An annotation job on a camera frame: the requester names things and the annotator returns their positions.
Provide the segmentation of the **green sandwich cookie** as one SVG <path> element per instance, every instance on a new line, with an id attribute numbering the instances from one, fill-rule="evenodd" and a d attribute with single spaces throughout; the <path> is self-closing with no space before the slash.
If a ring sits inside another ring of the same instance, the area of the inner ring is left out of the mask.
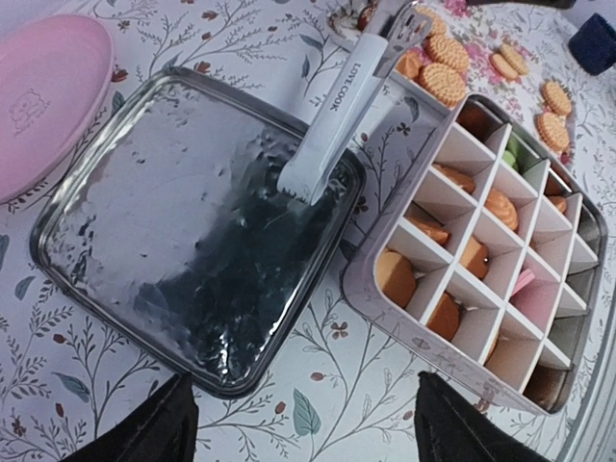
<path id="1" fill-rule="evenodd" d="M 519 156 L 521 146 L 515 137 L 510 137 L 502 154 L 502 159 L 515 171 L 520 171 Z"/>

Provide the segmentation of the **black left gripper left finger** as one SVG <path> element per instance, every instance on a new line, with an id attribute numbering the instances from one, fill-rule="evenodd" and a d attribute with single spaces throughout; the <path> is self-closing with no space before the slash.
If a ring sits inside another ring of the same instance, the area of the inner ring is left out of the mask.
<path id="1" fill-rule="evenodd" d="M 192 461 L 197 425 L 193 378 L 176 374 L 123 421 L 64 462 Z"/>

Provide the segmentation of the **metal tongs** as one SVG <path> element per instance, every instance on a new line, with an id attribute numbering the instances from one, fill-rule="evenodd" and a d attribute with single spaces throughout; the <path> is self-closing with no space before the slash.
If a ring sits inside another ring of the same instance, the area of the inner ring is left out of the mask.
<path id="1" fill-rule="evenodd" d="M 400 57 L 425 39 L 432 19 L 412 2 L 381 1 L 354 42 L 345 65 L 293 158 L 283 167 L 277 190 L 316 204 L 359 123 Z"/>

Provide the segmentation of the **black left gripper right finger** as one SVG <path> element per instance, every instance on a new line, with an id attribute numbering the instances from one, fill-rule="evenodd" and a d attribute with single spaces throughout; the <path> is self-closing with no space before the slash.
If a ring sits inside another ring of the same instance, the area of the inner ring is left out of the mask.
<path id="1" fill-rule="evenodd" d="M 420 372 L 414 426 L 422 462 L 543 461 L 479 413 L 434 372 Z"/>

